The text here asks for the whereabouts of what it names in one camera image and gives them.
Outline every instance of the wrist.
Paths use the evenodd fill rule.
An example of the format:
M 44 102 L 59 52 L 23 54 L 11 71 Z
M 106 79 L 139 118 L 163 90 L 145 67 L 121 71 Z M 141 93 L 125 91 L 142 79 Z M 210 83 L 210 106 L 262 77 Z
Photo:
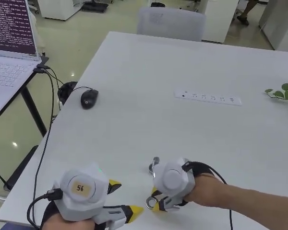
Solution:
M 220 190 L 220 208 L 234 210 L 235 200 L 238 198 L 242 190 L 242 188 L 224 184 L 223 189 Z
M 219 189 L 219 208 L 232 209 L 231 204 L 232 200 L 234 199 L 236 189 L 238 188 L 228 184 L 222 184 L 221 188 Z

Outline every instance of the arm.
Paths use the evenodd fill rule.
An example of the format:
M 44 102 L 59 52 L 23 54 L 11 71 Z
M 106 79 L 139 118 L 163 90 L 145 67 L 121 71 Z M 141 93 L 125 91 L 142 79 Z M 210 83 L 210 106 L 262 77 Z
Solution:
M 231 209 L 270 230 L 288 230 L 288 197 L 226 185 L 209 174 L 203 174 L 195 181 L 195 188 L 185 198 L 187 201 Z
M 45 222 L 42 230 L 94 230 L 94 227 L 95 223 L 91 219 L 79 222 L 68 222 L 58 213 Z

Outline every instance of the hand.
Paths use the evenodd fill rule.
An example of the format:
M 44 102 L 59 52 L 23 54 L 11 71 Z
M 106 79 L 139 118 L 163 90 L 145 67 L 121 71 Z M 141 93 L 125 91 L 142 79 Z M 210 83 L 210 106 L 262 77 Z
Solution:
M 207 207 L 223 207 L 227 186 L 213 175 L 203 173 L 195 178 L 195 187 L 184 200 Z
M 94 230 L 95 223 L 91 219 L 70 222 L 62 218 L 61 214 L 50 217 L 43 226 L 43 230 Z

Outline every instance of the table leg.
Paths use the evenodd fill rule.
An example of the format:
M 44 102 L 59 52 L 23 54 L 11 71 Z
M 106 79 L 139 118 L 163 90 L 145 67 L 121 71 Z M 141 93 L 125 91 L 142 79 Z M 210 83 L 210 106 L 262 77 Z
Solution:
M 40 114 L 27 87 L 24 87 L 24 89 L 21 91 L 21 95 L 23 96 L 24 102 L 27 105 L 40 133 L 42 134 L 42 136 L 45 136 L 47 133 L 47 129 L 42 118 L 40 117 Z

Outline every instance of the electrical socket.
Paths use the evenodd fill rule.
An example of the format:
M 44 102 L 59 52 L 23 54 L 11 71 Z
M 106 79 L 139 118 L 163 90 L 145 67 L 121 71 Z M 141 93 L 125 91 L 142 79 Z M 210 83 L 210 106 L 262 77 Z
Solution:
M 219 96 L 214 94 L 191 92 L 191 91 L 176 90 L 175 97 L 202 102 L 213 102 L 219 104 L 231 104 L 239 106 L 242 105 L 242 102 L 239 97 Z

